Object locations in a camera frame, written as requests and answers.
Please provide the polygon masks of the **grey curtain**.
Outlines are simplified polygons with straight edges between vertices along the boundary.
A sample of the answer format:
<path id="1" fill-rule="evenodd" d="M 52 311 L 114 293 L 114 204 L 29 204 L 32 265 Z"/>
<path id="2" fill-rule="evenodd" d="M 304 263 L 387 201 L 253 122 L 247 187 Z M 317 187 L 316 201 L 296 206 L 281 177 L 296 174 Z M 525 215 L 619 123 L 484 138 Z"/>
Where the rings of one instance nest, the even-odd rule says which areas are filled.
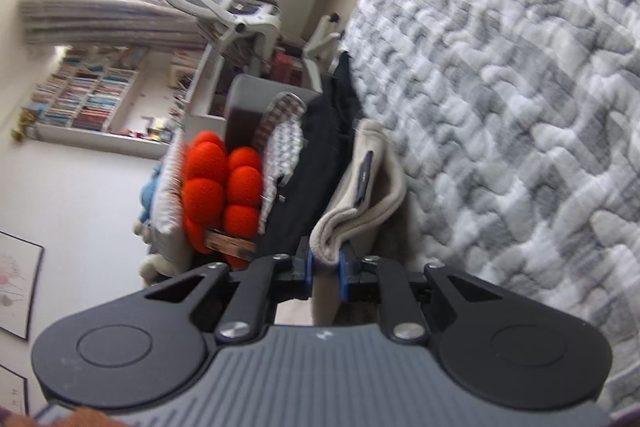
<path id="1" fill-rule="evenodd" d="M 201 49 L 195 18 L 162 0 L 21 0 L 30 44 L 111 44 Z"/>

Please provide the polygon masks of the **framed wall picture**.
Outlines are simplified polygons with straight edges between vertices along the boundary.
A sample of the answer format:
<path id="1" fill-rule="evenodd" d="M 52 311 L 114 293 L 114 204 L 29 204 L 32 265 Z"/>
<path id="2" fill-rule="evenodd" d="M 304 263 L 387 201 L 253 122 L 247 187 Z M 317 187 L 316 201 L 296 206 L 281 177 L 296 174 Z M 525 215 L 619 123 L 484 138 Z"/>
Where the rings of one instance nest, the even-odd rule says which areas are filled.
<path id="1" fill-rule="evenodd" d="M 29 340 L 32 304 L 43 254 L 41 245 L 1 233 L 1 329 L 24 341 Z"/>

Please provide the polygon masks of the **orange bumpy plush cushion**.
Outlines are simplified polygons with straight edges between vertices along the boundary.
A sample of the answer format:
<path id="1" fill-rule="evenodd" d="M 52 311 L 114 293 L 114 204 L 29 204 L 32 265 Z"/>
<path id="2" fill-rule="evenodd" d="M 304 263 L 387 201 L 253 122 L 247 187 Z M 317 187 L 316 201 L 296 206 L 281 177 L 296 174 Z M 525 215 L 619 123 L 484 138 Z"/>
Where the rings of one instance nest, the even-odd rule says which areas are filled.
<path id="1" fill-rule="evenodd" d="M 262 158 L 249 146 L 229 152 L 218 134 L 200 132 L 186 149 L 181 202 L 186 237 L 198 253 L 218 253 L 205 245 L 207 229 L 255 244 L 262 210 Z M 238 270 L 250 263 L 221 256 Z"/>

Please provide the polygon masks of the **grey sofa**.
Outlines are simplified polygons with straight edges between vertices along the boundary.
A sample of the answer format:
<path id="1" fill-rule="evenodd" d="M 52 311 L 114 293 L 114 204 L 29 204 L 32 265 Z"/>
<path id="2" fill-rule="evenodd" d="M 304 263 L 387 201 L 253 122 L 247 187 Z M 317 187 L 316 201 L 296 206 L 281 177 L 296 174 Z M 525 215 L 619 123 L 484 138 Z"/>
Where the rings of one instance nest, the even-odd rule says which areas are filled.
<path id="1" fill-rule="evenodd" d="M 319 95 L 317 91 L 246 74 L 232 80 L 224 106 L 224 142 L 228 150 L 250 145 L 262 114 L 283 92 L 292 92 L 305 103 Z"/>

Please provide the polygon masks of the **white office chair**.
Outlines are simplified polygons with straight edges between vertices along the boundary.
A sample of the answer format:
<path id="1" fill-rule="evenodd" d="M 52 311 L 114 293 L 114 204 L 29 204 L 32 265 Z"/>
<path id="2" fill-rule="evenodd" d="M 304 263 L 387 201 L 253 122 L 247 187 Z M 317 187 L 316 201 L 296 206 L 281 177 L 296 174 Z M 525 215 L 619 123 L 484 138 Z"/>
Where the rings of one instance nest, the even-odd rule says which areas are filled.
<path id="1" fill-rule="evenodd" d="M 273 52 L 281 37 L 281 11 L 274 0 L 163 0 L 172 8 L 195 18 L 207 40 L 208 52 L 224 55 L 232 44 L 248 39 L 254 43 L 250 52 L 250 73 L 254 76 L 271 67 Z M 322 16 L 303 46 L 300 60 L 303 74 L 314 91 L 321 89 L 321 76 L 329 68 L 332 53 L 341 33 L 341 17 L 336 13 Z"/>

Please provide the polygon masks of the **white pillow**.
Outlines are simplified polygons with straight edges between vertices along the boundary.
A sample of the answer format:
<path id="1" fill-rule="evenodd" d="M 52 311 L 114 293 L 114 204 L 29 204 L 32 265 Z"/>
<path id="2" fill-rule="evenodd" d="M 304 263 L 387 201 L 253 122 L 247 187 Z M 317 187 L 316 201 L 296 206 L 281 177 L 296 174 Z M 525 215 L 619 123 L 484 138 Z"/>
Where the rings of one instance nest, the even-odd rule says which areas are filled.
<path id="1" fill-rule="evenodd" d="M 182 230 L 182 169 L 186 160 L 186 138 L 178 130 L 172 138 L 160 167 L 151 207 L 151 225 L 159 236 Z"/>

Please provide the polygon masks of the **black and beige garment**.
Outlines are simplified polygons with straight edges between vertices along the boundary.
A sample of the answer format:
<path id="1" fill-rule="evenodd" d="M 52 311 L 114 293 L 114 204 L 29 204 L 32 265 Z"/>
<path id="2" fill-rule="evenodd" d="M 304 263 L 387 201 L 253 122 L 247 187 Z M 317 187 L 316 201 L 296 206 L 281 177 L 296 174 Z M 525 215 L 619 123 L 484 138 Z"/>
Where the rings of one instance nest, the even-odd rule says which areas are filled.
<path id="1" fill-rule="evenodd" d="M 378 229 L 404 202 L 404 170 L 384 126 L 364 113 L 350 56 L 342 53 L 322 91 L 305 101 L 282 92 L 256 129 L 262 152 L 259 254 L 295 254 L 305 242 L 314 268 L 311 321 L 365 320 L 367 305 L 340 297 L 341 250 L 370 254 Z"/>

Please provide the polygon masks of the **black smartphone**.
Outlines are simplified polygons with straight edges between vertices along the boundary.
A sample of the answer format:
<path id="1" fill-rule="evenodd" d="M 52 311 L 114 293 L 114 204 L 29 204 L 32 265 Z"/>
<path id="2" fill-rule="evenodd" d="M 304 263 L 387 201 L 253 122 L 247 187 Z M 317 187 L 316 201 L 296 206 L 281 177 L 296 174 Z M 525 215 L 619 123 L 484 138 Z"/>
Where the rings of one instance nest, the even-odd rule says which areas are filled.
<path id="1" fill-rule="evenodd" d="M 212 251 L 245 261 L 256 257 L 256 245 L 252 241 L 214 229 L 206 230 L 205 245 Z"/>

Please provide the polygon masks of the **white plush toy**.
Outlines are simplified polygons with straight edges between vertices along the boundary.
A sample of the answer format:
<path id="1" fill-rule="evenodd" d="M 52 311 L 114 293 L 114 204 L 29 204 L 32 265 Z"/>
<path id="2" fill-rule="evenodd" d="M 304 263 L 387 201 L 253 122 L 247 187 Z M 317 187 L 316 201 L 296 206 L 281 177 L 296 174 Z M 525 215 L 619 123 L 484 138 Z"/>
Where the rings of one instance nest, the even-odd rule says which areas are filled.
<path id="1" fill-rule="evenodd" d="M 145 287 L 190 269 L 193 251 L 181 225 L 167 225 L 157 230 L 150 222 L 138 221 L 132 231 L 148 246 L 148 254 L 139 268 Z"/>

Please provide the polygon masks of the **grey white quilted blanket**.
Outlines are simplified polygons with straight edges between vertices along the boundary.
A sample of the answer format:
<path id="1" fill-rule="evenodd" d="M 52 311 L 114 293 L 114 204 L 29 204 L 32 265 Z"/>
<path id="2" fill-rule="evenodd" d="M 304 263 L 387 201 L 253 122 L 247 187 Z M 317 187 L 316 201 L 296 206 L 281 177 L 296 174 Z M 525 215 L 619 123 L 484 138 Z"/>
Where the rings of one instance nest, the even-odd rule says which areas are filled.
<path id="1" fill-rule="evenodd" d="M 342 42 L 404 170 L 370 254 L 596 326 L 639 421 L 639 0 L 359 0 Z"/>

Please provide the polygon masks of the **white bookshelf desk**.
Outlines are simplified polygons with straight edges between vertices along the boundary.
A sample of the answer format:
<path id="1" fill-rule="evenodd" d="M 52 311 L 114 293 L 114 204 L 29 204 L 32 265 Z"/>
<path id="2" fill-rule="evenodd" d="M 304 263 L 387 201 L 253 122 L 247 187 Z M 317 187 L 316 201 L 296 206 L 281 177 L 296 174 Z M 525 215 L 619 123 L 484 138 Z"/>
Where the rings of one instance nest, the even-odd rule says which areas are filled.
<path id="1" fill-rule="evenodd" d="M 23 117 L 30 139 L 161 158 L 178 133 L 224 134 L 238 50 L 186 53 L 145 48 L 68 48 L 36 84 Z"/>

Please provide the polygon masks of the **blue plush toy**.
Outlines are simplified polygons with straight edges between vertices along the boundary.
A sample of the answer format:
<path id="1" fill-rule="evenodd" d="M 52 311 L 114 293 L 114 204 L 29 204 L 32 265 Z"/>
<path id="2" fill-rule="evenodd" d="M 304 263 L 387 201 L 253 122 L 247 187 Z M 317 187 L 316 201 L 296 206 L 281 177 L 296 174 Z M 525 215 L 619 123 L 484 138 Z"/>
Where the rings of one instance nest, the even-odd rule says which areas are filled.
<path id="1" fill-rule="evenodd" d="M 155 195 L 158 179 L 160 179 L 160 173 L 162 172 L 162 165 L 157 164 L 150 176 L 148 182 L 142 188 L 140 194 L 140 202 L 142 211 L 139 216 L 139 222 L 142 225 L 146 225 L 151 219 L 151 209 L 153 204 L 153 198 Z"/>

